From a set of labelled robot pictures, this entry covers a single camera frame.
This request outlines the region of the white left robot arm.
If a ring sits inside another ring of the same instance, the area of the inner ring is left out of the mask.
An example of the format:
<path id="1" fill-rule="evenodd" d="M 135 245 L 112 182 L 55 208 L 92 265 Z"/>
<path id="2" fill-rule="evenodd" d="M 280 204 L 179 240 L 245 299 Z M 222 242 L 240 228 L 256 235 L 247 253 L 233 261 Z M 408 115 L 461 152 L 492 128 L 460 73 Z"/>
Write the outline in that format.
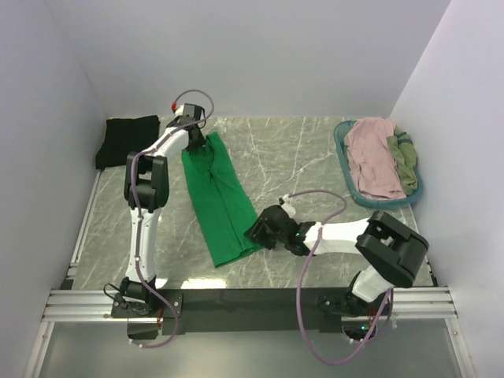
<path id="1" fill-rule="evenodd" d="M 169 199 L 169 161 L 206 144 L 200 128 L 206 123 L 202 106 L 184 103 L 175 107 L 174 115 L 158 140 L 127 157 L 124 198 L 132 234 L 126 277 L 135 283 L 151 283 L 156 277 L 155 243 L 159 217 Z"/>

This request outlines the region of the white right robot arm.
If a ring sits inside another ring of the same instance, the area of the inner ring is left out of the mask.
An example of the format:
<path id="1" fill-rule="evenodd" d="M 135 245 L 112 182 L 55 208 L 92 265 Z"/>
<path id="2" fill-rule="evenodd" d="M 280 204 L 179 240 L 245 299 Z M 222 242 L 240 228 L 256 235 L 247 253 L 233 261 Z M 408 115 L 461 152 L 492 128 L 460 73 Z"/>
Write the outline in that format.
<path id="1" fill-rule="evenodd" d="M 297 256 L 330 253 L 359 254 L 369 266 L 357 273 L 346 294 L 346 307 L 363 314 L 384 292 L 410 288 L 428 252 L 429 243 L 389 213 L 346 223 L 297 222 L 287 204 L 263 210 L 244 235 L 271 250 L 277 244 Z"/>

